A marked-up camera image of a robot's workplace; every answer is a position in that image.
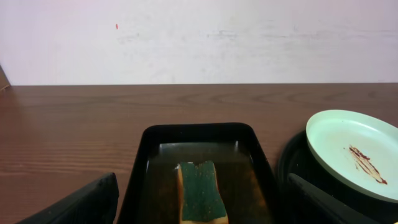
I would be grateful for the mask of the green and yellow sponge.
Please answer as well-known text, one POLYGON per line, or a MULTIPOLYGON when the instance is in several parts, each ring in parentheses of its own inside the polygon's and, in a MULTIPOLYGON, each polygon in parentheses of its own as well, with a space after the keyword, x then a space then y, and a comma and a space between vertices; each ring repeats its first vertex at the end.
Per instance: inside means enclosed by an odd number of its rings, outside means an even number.
POLYGON ((181 162, 177 166, 179 223, 228 224, 215 165, 181 162))

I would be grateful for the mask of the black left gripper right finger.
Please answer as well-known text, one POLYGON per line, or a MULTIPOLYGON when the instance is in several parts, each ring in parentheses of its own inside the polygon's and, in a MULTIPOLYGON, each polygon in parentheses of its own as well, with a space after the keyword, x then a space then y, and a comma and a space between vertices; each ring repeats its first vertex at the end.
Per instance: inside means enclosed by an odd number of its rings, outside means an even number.
POLYGON ((290 173, 288 181, 293 189, 319 208, 333 223, 378 224, 377 221, 350 208, 297 174, 290 173))

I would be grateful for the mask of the mint green plate top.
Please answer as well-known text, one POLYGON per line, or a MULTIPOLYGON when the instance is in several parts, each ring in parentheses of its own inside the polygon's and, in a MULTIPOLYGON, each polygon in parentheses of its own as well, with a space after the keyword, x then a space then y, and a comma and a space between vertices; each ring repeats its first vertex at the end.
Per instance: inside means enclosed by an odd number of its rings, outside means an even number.
POLYGON ((354 111, 326 110, 310 117, 305 132, 310 152, 334 178, 397 202, 397 127, 354 111))

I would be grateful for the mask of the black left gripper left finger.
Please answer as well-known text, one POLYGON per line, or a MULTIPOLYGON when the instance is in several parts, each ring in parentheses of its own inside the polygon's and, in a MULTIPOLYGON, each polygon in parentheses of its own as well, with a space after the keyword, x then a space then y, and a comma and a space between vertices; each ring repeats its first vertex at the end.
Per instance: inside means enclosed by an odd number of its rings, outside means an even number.
POLYGON ((118 198, 116 175, 108 173, 19 224, 112 224, 118 198))

